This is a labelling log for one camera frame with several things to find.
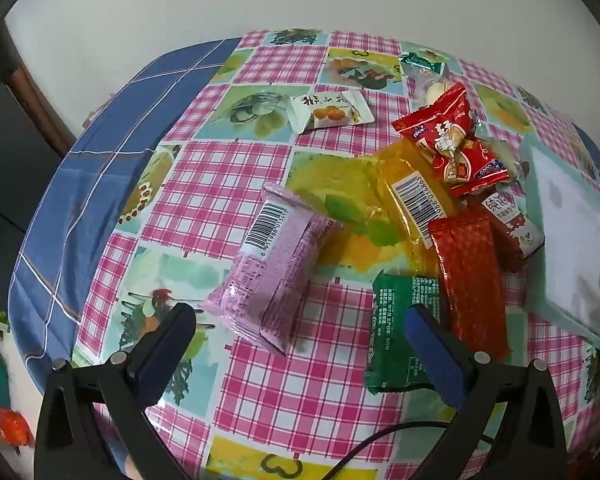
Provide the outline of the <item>green snack packet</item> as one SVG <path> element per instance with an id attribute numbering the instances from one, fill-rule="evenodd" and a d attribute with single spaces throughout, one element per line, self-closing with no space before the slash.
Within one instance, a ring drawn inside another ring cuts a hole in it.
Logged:
<path id="1" fill-rule="evenodd" d="M 435 278 L 381 271 L 373 281 L 364 386 L 371 394 L 432 389 L 422 362 L 404 334 L 406 311 L 422 304 L 441 320 L 441 292 Z"/>

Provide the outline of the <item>red patterned wafer packet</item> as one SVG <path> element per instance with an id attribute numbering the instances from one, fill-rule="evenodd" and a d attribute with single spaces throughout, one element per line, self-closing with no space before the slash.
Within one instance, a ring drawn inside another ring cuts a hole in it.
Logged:
<path id="1" fill-rule="evenodd" d="M 473 352 L 506 359 L 506 299 L 488 217 L 474 211 L 431 220 L 428 233 L 448 296 L 453 334 Z"/>

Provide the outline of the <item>pink snack packet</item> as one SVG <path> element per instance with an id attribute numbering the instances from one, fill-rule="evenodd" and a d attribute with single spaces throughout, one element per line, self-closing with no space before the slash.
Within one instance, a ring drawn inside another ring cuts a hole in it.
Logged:
<path id="1" fill-rule="evenodd" d="M 262 191 L 264 203 L 226 279 L 200 307 L 237 336 L 286 356 L 318 254 L 342 223 L 278 184 L 265 183 Z"/>

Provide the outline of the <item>milk biscuit packet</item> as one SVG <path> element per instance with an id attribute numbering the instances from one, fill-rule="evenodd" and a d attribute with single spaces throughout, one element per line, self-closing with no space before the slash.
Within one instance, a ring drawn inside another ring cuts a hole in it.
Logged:
<path id="1" fill-rule="evenodd" d="M 486 191 L 469 195 L 466 202 L 470 210 L 484 211 L 488 216 L 496 258 L 503 271 L 520 271 L 526 260 L 544 244 L 543 232 L 505 194 Z"/>

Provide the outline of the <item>yellow snack packet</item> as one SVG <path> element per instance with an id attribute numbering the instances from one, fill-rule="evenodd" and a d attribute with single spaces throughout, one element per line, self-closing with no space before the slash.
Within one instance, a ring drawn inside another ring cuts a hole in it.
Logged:
<path id="1" fill-rule="evenodd" d="M 374 163 L 377 194 L 404 244 L 408 273 L 437 278 L 439 260 L 429 222 L 457 216 L 465 206 L 409 140 L 386 146 L 374 155 Z"/>

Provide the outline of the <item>red cartoon snack bag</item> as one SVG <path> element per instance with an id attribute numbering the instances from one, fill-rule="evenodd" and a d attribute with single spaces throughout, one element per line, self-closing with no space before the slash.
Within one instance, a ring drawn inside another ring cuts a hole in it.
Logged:
<path id="1" fill-rule="evenodd" d="M 476 137 L 467 89 L 460 82 L 434 102 L 395 120 L 392 128 L 418 148 L 456 197 L 513 179 L 495 148 Z"/>

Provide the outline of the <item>white orange candy packet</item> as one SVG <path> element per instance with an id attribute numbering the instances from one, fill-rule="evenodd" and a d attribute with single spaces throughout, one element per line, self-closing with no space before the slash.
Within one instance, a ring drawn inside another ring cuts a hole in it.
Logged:
<path id="1" fill-rule="evenodd" d="M 375 116 L 358 90 L 322 91 L 289 99 L 287 116 L 294 133 L 371 124 Z"/>

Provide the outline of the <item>large steamed cake packet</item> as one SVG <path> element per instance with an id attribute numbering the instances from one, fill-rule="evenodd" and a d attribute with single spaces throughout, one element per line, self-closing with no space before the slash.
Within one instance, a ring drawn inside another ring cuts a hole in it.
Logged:
<path id="1" fill-rule="evenodd" d="M 415 76 L 415 106 L 422 108 L 437 101 L 444 92 L 450 90 L 457 81 L 445 75 L 422 72 Z"/>

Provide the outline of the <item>orange object on floor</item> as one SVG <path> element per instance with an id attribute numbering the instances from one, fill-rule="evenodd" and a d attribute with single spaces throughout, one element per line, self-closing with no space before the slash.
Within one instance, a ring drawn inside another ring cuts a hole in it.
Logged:
<path id="1" fill-rule="evenodd" d="M 34 437 L 26 419 L 20 413 L 8 408 L 0 408 L 0 433 L 10 445 L 34 445 Z"/>

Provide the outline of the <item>mint green white tray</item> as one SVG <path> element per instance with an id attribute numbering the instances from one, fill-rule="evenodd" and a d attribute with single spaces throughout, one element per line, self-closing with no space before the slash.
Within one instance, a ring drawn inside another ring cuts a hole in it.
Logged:
<path id="1" fill-rule="evenodd" d="M 600 193 L 537 136 L 519 156 L 527 216 L 545 237 L 528 259 L 526 309 L 600 349 Z"/>

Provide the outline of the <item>pink plaid fruit tablecloth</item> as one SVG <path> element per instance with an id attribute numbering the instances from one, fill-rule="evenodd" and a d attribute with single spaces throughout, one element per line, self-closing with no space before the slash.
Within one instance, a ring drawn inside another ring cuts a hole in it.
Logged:
<path id="1" fill-rule="evenodd" d="M 353 32 L 252 32 L 106 214 L 71 369 L 159 374 L 123 478 L 481 478 L 514 404 L 441 385 L 416 300 L 513 372 L 562 458 L 600 438 L 600 179 L 483 68 Z"/>

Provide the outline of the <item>blue checked under cloth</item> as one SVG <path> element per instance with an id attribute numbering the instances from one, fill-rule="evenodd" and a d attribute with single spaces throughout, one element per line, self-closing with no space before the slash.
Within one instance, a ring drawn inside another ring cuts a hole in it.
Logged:
<path id="1" fill-rule="evenodd" d="M 213 40 L 155 58 L 96 115 L 56 169 L 20 246 L 8 320 L 38 390 L 69 359 L 100 256 L 159 141 L 238 46 Z"/>

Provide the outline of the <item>brown wooden trim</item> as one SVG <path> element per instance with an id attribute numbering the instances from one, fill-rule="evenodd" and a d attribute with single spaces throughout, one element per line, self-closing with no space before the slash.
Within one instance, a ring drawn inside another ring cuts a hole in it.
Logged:
<path id="1" fill-rule="evenodd" d="M 46 143 L 64 157 L 76 138 L 34 82 L 15 46 L 5 21 L 0 23 L 0 79 L 6 84 Z"/>

